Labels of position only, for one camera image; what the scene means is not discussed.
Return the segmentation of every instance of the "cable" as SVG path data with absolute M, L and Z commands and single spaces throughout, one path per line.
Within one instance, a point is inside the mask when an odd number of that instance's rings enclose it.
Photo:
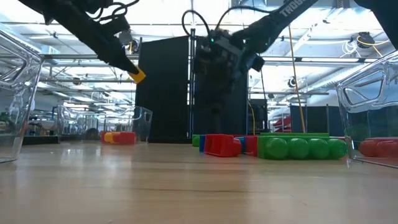
M 205 25 L 207 34 L 210 35 L 210 28 L 209 28 L 209 25 L 207 24 L 205 18 L 203 18 L 203 16 L 201 16 L 201 14 L 200 14 L 199 12 L 196 12 L 195 10 L 187 10 L 187 11 L 185 11 L 185 12 L 182 14 L 181 24 L 182 24 L 182 28 L 184 29 L 185 33 L 186 33 L 187 35 L 191 35 L 191 34 L 188 32 L 187 28 L 185 27 L 185 16 L 186 16 L 188 13 L 192 13 L 192 14 L 197 15 L 197 16 L 200 18 L 200 20 L 203 22 L 203 24 Z
M 251 106 L 250 102 L 248 102 L 250 109 L 251 109 L 251 115 L 253 117 L 253 135 L 256 135 L 256 120 L 254 119 L 254 110 L 253 107 Z
M 231 7 L 231 8 L 229 8 L 229 9 L 227 9 L 227 10 L 223 13 L 223 15 L 220 17 L 220 19 L 219 19 L 219 21 L 218 21 L 218 23 L 217 23 L 217 25 L 216 25 L 215 30 L 217 30 L 218 28 L 220 28 L 221 22 L 222 22 L 222 20 L 224 19 L 225 15 L 227 15 L 227 13 L 229 13 L 230 11 L 235 10 L 235 9 L 249 9 L 249 10 L 254 10 L 254 11 L 257 11 L 257 12 L 272 13 L 272 11 L 267 11 L 267 10 L 263 10 L 263 9 L 258 9 L 258 8 L 256 8 L 256 7 L 252 7 L 252 6 L 234 6 L 234 7 Z M 184 18 L 185 18 L 185 16 L 186 16 L 188 13 L 196 14 L 196 15 L 202 20 L 203 24 L 204 24 L 205 27 L 206 27 L 206 31 L 207 31 L 208 35 L 210 35 L 210 28 L 209 28 L 209 25 L 207 24 L 205 18 L 203 18 L 203 16 L 202 16 L 199 12 L 196 12 L 195 10 L 187 10 L 187 11 L 185 11 L 185 12 L 182 14 L 181 24 L 182 24 L 182 28 L 184 29 L 185 33 L 186 33 L 187 35 L 190 35 L 190 33 L 188 32 L 187 28 L 185 27 L 185 21 L 184 21 Z
M 289 25 L 289 35 L 290 35 L 290 50 L 292 51 L 294 80 L 296 82 L 295 91 L 297 93 L 298 107 L 300 108 L 301 127 L 303 129 L 303 133 L 305 133 L 304 115 L 303 115 L 303 108 L 301 106 L 300 94 L 299 94 L 299 83 L 297 82 L 296 65 L 294 62 L 294 51 L 293 51 L 293 37 L 292 37 L 292 29 L 290 28 L 290 25 Z
M 119 7 L 117 7 L 117 8 L 112 12 L 112 14 L 111 14 L 110 16 L 105 16 L 105 17 L 102 17 L 102 18 L 101 18 L 101 16 L 102 16 L 102 14 L 104 13 L 104 7 L 101 7 L 101 8 L 99 9 L 99 14 L 98 14 L 98 16 L 94 17 L 93 19 L 99 19 L 99 21 L 106 21 L 106 20 L 108 20 L 108 19 L 116 19 L 116 18 L 118 18 L 119 16 L 125 16 L 125 15 L 127 14 L 127 12 L 128 12 L 128 8 L 129 8 L 130 6 L 133 6 L 133 5 L 137 4 L 139 1 L 140 1 L 140 0 L 134 0 L 133 2 L 130 2 L 129 4 L 125 4 L 125 3 L 121 3 L 121 2 L 114 2 L 114 3 L 112 3 L 110 6 L 119 6 Z M 116 14 L 116 13 L 118 13 L 120 10 L 123 10 L 123 9 L 124 9 L 124 12 L 122 12 L 122 13 L 120 13 L 120 14 Z
M 356 37 L 356 41 L 358 41 L 358 42 L 361 43 L 361 44 L 368 45 L 368 46 L 378 46 L 378 45 L 382 45 L 382 44 L 385 44 L 385 43 L 390 42 L 390 40 L 386 40 L 386 41 L 383 41 L 383 42 L 378 43 L 378 44 L 369 44 L 369 43 L 365 43 L 365 42 L 360 41 L 360 40 L 359 40 L 360 37 L 361 37 L 361 36 L 357 36 L 357 37 Z
M 380 51 L 376 48 L 375 45 L 372 46 L 374 50 L 380 55 L 380 57 L 383 57 L 383 55 L 380 53 Z
M 92 17 L 93 20 L 101 18 L 102 14 L 104 13 L 104 7 L 99 9 L 99 14 L 96 17 Z
M 248 10 L 253 10 L 253 11 L 263 12 L 263 13 L 272 13 L 272 12 L 273 12 L 273 11 L 268 11 L 268 10 L 259 9 L 259 8 L 253 7 L 253 6 L 234 6 L 234 7 L 231 7 L 231 8 L 229 8 L 229 9 L 227 9 L 227 10 L 224 12 L 224 14 L 220 17 L 220 19 L 219 19 L 219 21 L 218 21 L 218 23 L 217 23 L 217 25 L 216 25 L 216 29 L 218 29 L 218 28 L 220 27 L 221 22 L 223 21 L 224 17 L 225 17 L 230 11 L 235 10 L 235 9 L 248 9 Z

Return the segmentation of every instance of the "blue toy block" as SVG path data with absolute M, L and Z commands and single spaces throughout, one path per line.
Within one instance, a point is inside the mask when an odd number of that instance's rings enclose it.
M 239 141 L 241 141 L 242 153 L 245 153 L 246 152 L 246 139 L 245 139 L 245 137 L 235 137 L 235 139 L 238 139 Z
M 199 139 L 199 152 L 205 152 L 206 135 L 202 134 Z

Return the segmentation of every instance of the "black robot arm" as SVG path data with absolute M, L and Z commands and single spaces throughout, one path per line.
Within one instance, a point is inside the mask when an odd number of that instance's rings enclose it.
M 126 50 L 120 40 L 115 37 L 118 32 L 129 30 L 130 25 L 124 17 L 125 13 L 109 16 L 109 22 L 101 24 L 95 21 L 86 12 L 95 13 L 98 9 L 111 5 L 113 0 L 19 0 L 44 16 L 45 23 L 49 25 L 53 20 L 59 22 L 81 42 L 91 48 L 98 59 L 110 66 L 120 68 L 130 73 L 136 82 L 145 76 L 127 58 Z
M 298 16 L 313 6 L 318 0 L 288 0 L 276 11 L 252 23 L 249 27 L 237 31 L 234 38 L 246 40 L 246 48 L 256 53 L 265 52 L 278 38 L 279 34 Z M 398 18 L 394 10 L 398 2 L 377 0 L 355 0 L 362 7 L 372 10 L 391 43 L 398 48 Z

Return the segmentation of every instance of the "ceiling light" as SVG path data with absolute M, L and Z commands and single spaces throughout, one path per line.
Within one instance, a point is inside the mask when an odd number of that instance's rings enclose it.
M 82 97 L 82 96 L 74 96 L 74 99 L 84 101 L 84 102 L 94 102 L 95 100 L 88 98 L 88 97 Z
M 77 90 L 90 90 L 91 88 L 86 86 L 86 85 L 73 85 L 71 86 L 71 88 L 77 89 Z
M 132 107 L 132 105 L 118 105 L 119 107 L 121 107 L 121 108 L 130 108 L 130 107 Z
M 118 92 L 115 92 L 115 91 L 110 92 L 109 95 L 111 95 L 113 98 L 116 98 L 118 100 L 126 99 L 126 95 L 125 94 L 118 93 Z
M 38 82 L 37 83 L 37 87 L 39 87 L 39 88 L 51 88 L 52 86 L 47 85 L 47 84 L 42 83 L 42 82 Z
M 365 59 L 365 62 L 375 62 L 377 60 L 378 59 L 376 59 L 376 58 L 367 58 L 367 59 Z
M 357 62 L 358 58 L 303 58 L 302 62 Z
M 88 105 L 76 105 L 74 103 L 63 102 L 63 105 L 69 108 L 88 108 Z
M 117 110 L 117 109 L 119 109 L 119 107 L 118 106 L 104 106 L 106 109 L 109 109 L 109 110 Z
M 72 111 L 85 111 L 86 108 L 72 108 Z
M 113 106 L 114 103 L 94 103 L 94 105 L 97 105 L 97 106 Z
M 54 92 L 52 92 L 52 93 L 54 93 L 54 94 L 56 94 L 56 95 L 58 95 L 58 96 L 62 96 L 62 97 L 70 97 L 70 96 L 68 96 L 68 95 L 66 95 L 66 94 L 64 94 L 64 93 L 60 93 L 60 92 L 56 92 L 56 91 L 54 91 Z
M 117 113 L 115 113 L 115 112 L 113 112 L 113 111 L 104 111 L 106 114 L 117 114 Z
M 269 61 L 269 62 L 291 62 L 292 58 L 291 57 L 263 57 L 262 59 L 264 59 L 265 61 Z

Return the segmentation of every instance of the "red object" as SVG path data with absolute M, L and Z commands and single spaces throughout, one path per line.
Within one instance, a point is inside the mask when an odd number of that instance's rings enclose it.
M 119 144 L 135 144 L 136 143 L 136 134 L 129 132 L 120 133 L 120 139 L 118 141 Z
M 359 151 L 366 157 L 376 157 L 377 141 L 367 139 L 359 145 Z
M 205 154 L 219 157 L 236 157 L 241 153 L 241 141 L 227 134 L 207 134 Z
M 291 123 L 292 123 L 292 118 L 290 116 L 288 116 L 288 117 L 284 118 L 284 122 L 282 122 L 282 119 L 275 122 L 274 127 L 282 126 L 282 124 L 284 126 L 287 126 L 287 125 L 290 125 Z
M 366 157 L 398 158 L 398 138 L 368 138 L 359 151 Z
M 103 131 L 101 133 L 101 142 L 103 144 L 110 144 L 105 141 L 105 134 L 110 131 Z M 136 143 L 136 134 L 132 132 L 120 132 L 119 134 L 113 135 L 113 144 L 123 144 L 123 145 L 132 145 Z
M 246 136 L 246 154 L 257 157 L 257 136 Z
M 380 158 L 396 158 L 398 157 L 397 141 L 380 141 L 377 144 L 376 155 Z
M 106 144 L 106 142 L 105 142 L 105 134 L 106 134 L 106 131 L 102 131 L 101 132 L 101 143 L 102 144 Z

